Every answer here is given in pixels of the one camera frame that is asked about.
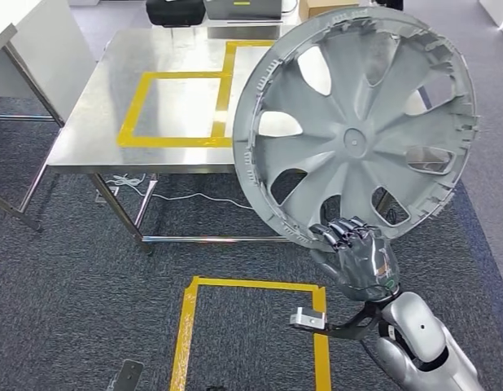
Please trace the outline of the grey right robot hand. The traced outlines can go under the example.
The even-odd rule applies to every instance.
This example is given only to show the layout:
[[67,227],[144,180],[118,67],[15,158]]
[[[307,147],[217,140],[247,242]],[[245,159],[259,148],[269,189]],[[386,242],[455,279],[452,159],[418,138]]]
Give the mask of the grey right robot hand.
[[350,300],[381,302],[399,294],[399,264],[378,226],[354,216],[316,223],[310,230],[329,250],[311,249],[312,259]]

